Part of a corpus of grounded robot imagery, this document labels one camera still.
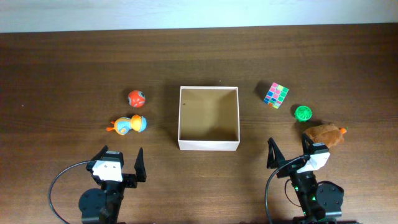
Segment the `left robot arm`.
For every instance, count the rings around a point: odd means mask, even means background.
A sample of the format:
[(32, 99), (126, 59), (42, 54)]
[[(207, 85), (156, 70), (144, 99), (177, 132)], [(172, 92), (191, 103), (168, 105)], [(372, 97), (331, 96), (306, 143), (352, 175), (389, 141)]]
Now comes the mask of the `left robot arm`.
[(134, 164), (135, 173), (123, 172), (124, 156), (119, 151), (110, 151), (104, 146), (86, 165), (100, 188), (84, 192), (78, 202), (83, 224), (113, 224), (118, 215), (126, 188), (135, 189), (147, 178), (143, 149), (140, 149)]

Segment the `pastel puzzle cube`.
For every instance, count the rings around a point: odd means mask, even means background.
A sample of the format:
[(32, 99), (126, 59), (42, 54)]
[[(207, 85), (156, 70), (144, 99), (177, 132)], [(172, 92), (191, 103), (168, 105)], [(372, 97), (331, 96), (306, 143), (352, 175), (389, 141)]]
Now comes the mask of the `pastel puzzle cube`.
[(288, 92), (288, 88), (274, 82), (266, 93), (263, 102), (275, 109), (279, 109)]

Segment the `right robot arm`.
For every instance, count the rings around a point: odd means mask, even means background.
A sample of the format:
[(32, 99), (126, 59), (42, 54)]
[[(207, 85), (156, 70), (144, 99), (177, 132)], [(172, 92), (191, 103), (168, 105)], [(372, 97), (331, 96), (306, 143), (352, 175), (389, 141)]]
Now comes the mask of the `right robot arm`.
[(292, 223), (336, 223), (342, 216), (344, 190), (330, 181), (317, 181), (314, 172), (322, 168), (330, 157), (329, 148), (322, 142), (313, 142), (302, 135), (303, 154), (287, 160), (272, 138), (268, 140), (267, 168), (274, 172), (268, 178), (265, 188), (265, 208), (272, 223), (268, 207), (269, 186), (273, 177), (288, 177), (302, 209), (301, 217), (294, 217)]

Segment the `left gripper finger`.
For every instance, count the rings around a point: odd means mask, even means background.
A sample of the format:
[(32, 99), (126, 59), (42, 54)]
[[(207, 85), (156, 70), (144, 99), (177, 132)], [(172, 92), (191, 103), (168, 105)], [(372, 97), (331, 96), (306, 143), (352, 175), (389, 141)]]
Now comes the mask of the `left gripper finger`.
[(139, 153), (136, 158), (136, 162), (134, 164), (134, 169), (136, 171), (136, 179), (137, 182), (145, 182), (147, 178), (146, 168), (144, 165), (144, 153), (143, 148), (141, 147)]
[(107, 151), (108, 151), (108, 146), (105, 145), (105, 146), (102, 148), (102, 150), (100, 150), (100, 152), (97, 153), (97, 154), (91, 159), (91, 161), (100, 160), (100, 159), (106, 154)]

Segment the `green spiky ball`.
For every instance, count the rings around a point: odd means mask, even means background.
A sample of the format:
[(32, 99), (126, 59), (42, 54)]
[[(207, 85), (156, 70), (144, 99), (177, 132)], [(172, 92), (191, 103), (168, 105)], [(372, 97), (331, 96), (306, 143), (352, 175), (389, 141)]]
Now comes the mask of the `green spiky ball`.
[(299, 122), (306, 122), (312, 117), (312, 110), (308, 106), (299, 106), (295, 110), (295, 119)]

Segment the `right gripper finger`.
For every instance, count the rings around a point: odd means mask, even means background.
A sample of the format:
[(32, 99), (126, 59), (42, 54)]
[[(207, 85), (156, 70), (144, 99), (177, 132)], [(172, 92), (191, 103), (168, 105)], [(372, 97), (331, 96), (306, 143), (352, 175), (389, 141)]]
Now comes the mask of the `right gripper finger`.
[(314, 142), (309, 138), (309, 136), (305, 133), (302, 134), (302, 147), (303, 153), (311, 155), (313, 154), (313, 144)]
[(267, 168), (277, 169), (285, 162), (285, 157), (281, 153), (279, 147), (277, 146), (273, 138), (269, 138), (267, 142), (269, 147), (269, 152), (267, 157)]

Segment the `brown plush toy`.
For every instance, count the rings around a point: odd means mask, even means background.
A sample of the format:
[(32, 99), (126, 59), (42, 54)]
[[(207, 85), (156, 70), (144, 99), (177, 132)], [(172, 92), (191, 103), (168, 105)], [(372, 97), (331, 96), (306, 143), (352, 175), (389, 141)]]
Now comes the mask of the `brown plush toy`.
[(314, 143), (324, 143), (328, 148), (344, 143), (344, 134), (347, 133), (347, 128), (339, 128), (333, 123), (321, 124), (308, 128), (304, 133)]

